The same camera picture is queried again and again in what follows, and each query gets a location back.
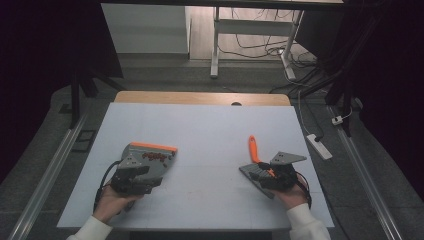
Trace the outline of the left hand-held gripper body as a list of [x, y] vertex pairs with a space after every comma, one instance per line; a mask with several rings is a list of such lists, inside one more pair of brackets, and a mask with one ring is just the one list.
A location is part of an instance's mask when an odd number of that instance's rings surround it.
[[111, 180], [111, 187], [118, 193], [126, 195], [144, 195], [150, 194], [151, 187], [143, 184], [143, 175], [135, 175], [137, 167], [145, 166], [133, 155], [124, 157], [118, 164], [117, 170]]

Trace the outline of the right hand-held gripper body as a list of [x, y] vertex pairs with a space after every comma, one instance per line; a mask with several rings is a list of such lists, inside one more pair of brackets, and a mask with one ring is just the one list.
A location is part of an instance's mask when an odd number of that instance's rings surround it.
[[295, 162], [304, 160], [304, 156], [279, 151], [267, 165], [266, 171], [271, 177], [265, 180], [265, 188], [284, 192], [297, 185], [306, 190], [307, 187], [298, 179], [298, 172], [293, 167]]

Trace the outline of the grey dustpan with orange edge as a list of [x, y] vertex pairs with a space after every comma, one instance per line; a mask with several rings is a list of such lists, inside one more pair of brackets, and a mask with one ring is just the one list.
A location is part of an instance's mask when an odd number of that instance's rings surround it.
[[[145, 166], [149, 166], [149, 172], [141, 176], [141, 179], [146, 180], [157, 177], [163, 177], [165, 173], [173, 166], [177, 151], [178, 149], [172, 146], [131, 142], [125, 147], [122, 153], [122, 159], [124, 157], [127, 157], [128, 155], [133, 155]], [[148, 161], [147, 159], [142, 158], [142, 154], [144, 152], [160, 152], [166, 154], [168, 156], [168, 159], [164, 163], [161, 163], [159, 161]]]

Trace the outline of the grey brush with orange handle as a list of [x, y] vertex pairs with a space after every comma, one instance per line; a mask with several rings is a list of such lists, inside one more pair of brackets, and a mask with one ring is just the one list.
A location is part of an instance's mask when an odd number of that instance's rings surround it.
[[269, 199], [273, 199], [274, 198], [273, 193], [271, 193], [267, 189], [264, 189], [261, 186], [260, 182], [252, 181], [249, 176], [250, 172], [257, 173], [257, 174], [268, 173], [270, 175], [269, 178], [273, 178], [275, 176], [273, 170], [262, 170], [259, 168], [258, 163], [262, 161], [258, 157], [257, 144], [256, 144], [255, 137], [253, 135], [251, 135], [248, 139], [248, 147], [249, 147], [249, 153], [251, 157], [251, 163], [245, 166], [241, 166], [239, 168], [239, 171], [266, 197], [268, 197]]

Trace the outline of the person's right hand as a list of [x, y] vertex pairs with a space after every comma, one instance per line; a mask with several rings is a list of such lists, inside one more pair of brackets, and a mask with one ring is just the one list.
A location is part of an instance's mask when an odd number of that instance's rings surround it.
[[295, 184], [290, 190], [283, 192], [275, 191], [274, 194], [283, 203], [287, 210], [308, 203], [305, 192], [297, 184]]

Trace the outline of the person's left hand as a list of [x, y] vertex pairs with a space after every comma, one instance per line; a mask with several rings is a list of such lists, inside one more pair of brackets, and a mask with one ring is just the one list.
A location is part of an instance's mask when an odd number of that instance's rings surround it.
[[94, 210], [93, 217], [103, 223], [108, 223], [130, 202], [137, 201], [141, 198], [142, 195], [120, 195], [110, 186], [106, 186], [101, 192], [101, 197], [96, 209]]

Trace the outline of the white power strip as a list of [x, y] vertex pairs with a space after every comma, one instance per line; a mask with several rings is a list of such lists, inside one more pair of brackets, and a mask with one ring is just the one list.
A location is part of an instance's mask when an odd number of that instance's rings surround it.
[[309, 134], [306, 136], [306, 139], [311, 144], [311, 146], [315, 149], [318, 155], [323, 160], [329, 160], [333, 157], [333, 155], [329, 152], [329, 150], [324, 146], [321, 142], [321, 139], [317, 137], [315, 134]]

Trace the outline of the black floor plate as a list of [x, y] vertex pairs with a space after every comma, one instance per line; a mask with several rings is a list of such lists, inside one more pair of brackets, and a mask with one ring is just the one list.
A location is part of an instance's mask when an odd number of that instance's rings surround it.
[[77, 153], [88, 153], [91, 150], [96, 135], [96, 130], [81, 130], [73, 144], [71, 151]]

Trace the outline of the white table mat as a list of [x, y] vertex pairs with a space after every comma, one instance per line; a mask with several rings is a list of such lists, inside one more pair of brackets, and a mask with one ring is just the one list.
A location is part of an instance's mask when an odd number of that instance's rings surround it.
[[288, 227], [285, 208], [241, 172], [254, 137], [262, 161], [283, 151], [303, 156], [295, 169], [310, 186], [312, 213], [332, 226], [326, 200], [296, 112], [291, 106], [212, 106], [112, 103], [58, 222], [81, 227], [93, 211], [99, 183], [131, 142], [174, 146], [162, 184], [111, 220], [126, 230], [225, 231]]

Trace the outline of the wooden table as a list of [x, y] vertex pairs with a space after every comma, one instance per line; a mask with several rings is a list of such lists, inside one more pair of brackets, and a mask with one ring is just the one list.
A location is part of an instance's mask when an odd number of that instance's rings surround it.
[[284, 94], [212, 93], [212, 92], [166, 92], [166, 91], [120, 91], [115, 103], [197, 104], [242, 106], [290, 106]]

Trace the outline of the black stand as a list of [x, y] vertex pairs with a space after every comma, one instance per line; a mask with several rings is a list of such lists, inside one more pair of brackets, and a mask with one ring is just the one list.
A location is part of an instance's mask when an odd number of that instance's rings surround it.
[[80, 94], [79, 90], [82, 90], [86, 97], [94, 98], [99, 93], [95, 79], [99, 79], [106, 85], [117, 91], [125, 91], [126, 88], [110, 77], [101, 73], [100, 71], [92, 67], [77, 67], [74, 75], [71, 77], [71, 113], [72, 121], [70, 129], [74, 129], [77, 122], [80, 120]]
[[338, 7], [315, 7], [301, 15], [297, 40], [312, 51], [317, 62], [290, 94], [304, 98], [328, 88], [325, 103], [343, 103], [341, 126], [349, 133], [353, 67], [381, 19], [386, 0], [341, 1]]

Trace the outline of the white cabinet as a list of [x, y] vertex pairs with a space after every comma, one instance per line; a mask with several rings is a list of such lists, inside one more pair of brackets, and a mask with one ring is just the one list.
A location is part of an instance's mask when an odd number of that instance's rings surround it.
[[118, 53], [189, 53], [186, 7], [111, 3], [101, 7]]

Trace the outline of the aluminium floor rail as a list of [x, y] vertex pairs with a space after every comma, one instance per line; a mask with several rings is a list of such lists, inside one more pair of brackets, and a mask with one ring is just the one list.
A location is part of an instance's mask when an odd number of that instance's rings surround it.
[[7, 240], [26, 240], [66, 159], [69, 156], [73, 144], [86, 122], [87, 117], [87, 112], [82, 113], [80, 118], [73, 125], [73, 128], [66, 131], [63, 140], [51, 158], [46, 171], [27, 202], [27, 205], [22, 211]]
[[339, 138], [347, 152], [349, 159], [359, 177], [359, 180], [367, 194], [367, 197], [373, 206], [380, 225], [388, 240], [403, 240], [400, 229], [397, 226], [384, 198], [377, 189], [377, 186], [369, 173], [363, 158], [360, 155], [354, 141], [349, 137], [341, 126], [335, 127]]

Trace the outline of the white desk frame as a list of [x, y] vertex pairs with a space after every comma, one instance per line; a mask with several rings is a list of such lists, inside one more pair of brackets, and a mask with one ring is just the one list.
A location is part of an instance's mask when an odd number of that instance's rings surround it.
[[300, 20], [302, 18], [302, 10], [293, 11], [293, 19], [290, 22], [267, 21], [267, 20], [236, 20], [220, 18], [220, 8], [214, 8], [213, 14], [213, 49], [211, 56], [210, 77], [216, 79], [218, 77], [219, 66], [219, 35], [220, 34], [241, 34], [241, 35], [264, 35], [264, 36], [281, 36], [287, 38], [287, 44], [283, 50], [277, 53], [283, 64], [284, 73], [288, 80], [295, 80], [296, 76], [289, 61], [289, 54], [294, 43]]

